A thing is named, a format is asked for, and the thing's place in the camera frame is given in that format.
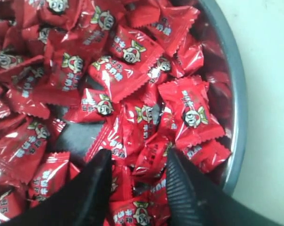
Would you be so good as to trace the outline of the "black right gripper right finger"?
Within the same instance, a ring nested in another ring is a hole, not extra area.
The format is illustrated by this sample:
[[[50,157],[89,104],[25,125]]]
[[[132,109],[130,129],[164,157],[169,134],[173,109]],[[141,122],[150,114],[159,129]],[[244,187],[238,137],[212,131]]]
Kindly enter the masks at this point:
[[[239,203],[199,171],[181,151],[167,155],[166,193],[172,226],[276,226]]]

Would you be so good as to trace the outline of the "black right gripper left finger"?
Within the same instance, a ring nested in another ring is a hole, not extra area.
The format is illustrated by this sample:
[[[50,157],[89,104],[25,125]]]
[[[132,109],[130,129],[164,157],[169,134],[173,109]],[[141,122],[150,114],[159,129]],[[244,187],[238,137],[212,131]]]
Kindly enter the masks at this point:
[[[101,226],[109,207],[111,152],[102,149],[57,193],[9,220],[7,226]]]

